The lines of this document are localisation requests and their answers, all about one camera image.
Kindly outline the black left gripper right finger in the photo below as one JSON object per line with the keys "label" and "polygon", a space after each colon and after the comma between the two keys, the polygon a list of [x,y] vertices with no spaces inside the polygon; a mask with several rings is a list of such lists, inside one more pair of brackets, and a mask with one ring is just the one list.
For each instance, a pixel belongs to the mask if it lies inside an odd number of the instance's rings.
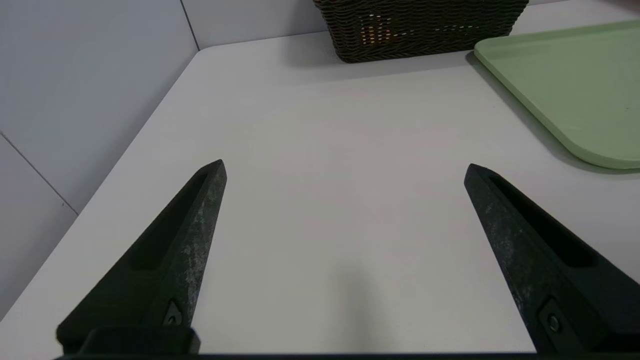
{"label": "black left gripper right finger", "polygon": [[635,280],[498,173],[464,187],[538,353],[638,353]]}

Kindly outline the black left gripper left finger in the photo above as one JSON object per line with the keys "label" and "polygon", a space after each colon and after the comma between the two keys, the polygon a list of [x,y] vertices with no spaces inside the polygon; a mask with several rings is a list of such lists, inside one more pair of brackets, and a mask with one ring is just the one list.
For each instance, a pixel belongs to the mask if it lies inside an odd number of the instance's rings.
{"label": "black left gripper left finger", "polygon": [[192,329],[227,173],[201,167],[62,321],[64,353],[197,353]]}

